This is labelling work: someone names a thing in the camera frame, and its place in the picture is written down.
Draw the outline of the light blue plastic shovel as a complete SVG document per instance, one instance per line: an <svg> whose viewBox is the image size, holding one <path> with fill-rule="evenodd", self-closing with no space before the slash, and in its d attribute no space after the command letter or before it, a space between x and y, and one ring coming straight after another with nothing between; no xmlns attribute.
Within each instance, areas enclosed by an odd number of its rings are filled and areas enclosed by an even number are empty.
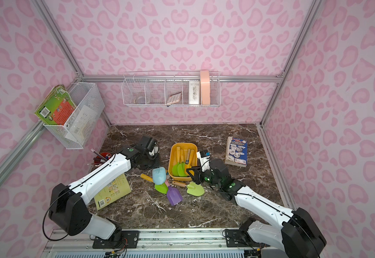
<svg viewBox="0 0 375 258"><path fill-rule="evenodd" d="M152 170L152 179L154 184L161 185L167 180L167 172L164 167L154 168Z"/></svg>

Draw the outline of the yellow plastic storage box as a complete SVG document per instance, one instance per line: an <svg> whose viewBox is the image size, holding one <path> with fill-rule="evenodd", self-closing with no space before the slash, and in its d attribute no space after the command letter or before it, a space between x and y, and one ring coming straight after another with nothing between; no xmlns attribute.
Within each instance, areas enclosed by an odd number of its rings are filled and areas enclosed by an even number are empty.
<svg viewBox="0 0 375 258"><path fill-rule="evenodd" d="M176 143L171 147L168 171L173 180L191 181L185 169L197 165L197 151L193 143Z"/></svg>

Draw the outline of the blue shovel wooden handle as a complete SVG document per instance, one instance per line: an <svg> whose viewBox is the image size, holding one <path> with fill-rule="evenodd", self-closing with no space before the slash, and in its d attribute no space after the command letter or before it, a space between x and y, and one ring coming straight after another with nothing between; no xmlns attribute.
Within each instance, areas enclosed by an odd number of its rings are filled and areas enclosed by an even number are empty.
<svg viewBox="0 0 375 258"><path fill-rule="evenodd" d="M187 150L187 153L186 153L186 160L185 160L185 163L186 164L189 164L189 162L190 162L190 156L191 156L191 152L192 152L192 149L188 149Z"/></svg>

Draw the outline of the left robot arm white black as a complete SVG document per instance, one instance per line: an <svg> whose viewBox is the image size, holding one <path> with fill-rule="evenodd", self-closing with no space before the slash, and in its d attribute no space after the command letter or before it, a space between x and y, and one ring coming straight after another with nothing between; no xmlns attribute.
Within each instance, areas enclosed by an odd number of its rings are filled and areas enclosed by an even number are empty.
<svg viewBox="0 0 375 258"><path fill-rule="evenodd" d="M121 227L89 212L89 202L109 183L131 169L149 170L160 166L156 139L144 135L131 146L125 146L88 175L64 185L55 186L44 218L49 218L69 236L86 233L95 241L114 246L122 241Z"/></svg>

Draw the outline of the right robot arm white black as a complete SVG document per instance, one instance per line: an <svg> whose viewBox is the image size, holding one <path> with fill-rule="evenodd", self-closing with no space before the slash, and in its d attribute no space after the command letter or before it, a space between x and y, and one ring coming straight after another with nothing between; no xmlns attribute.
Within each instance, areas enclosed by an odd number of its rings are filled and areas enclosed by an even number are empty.
<svg viewBox="0 0 375 258"><path fill-rule="evenodd" d="M244 224L245 236L255 243L284 251L290 258L318 258L327 245L311 215L301 207L293 210L257 194L233 178L220 159L207 160L186 168L194 183L207 183L229 202L245 208L264 220Z"/></svg>

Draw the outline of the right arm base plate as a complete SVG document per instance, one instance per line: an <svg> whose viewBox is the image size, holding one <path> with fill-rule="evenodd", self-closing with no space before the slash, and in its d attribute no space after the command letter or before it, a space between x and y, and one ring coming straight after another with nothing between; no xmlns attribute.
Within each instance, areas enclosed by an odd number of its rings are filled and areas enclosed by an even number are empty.
<svg viewBox="0 0 375 258"><path fill-rule="evenodd" d="M254 242L248 233L242 230L224 229L222 236L225 238L227 247L269 247L265 243Z"/></svg>

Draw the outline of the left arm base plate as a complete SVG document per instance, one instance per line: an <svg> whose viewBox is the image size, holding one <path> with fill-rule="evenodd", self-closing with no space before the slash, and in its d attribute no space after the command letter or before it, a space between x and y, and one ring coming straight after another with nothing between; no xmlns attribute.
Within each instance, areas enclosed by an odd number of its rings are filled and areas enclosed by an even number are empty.
<svg viewBox="0 0 375 258"><path fill-rule="evenodd" d="M140 236L140 231L137 231L137 230L117 230L107 240L103 240L101 238L96 237L94 239L92 248L93 249L122 249L122 248L134 249L137 247L139 236Z"/></svg>

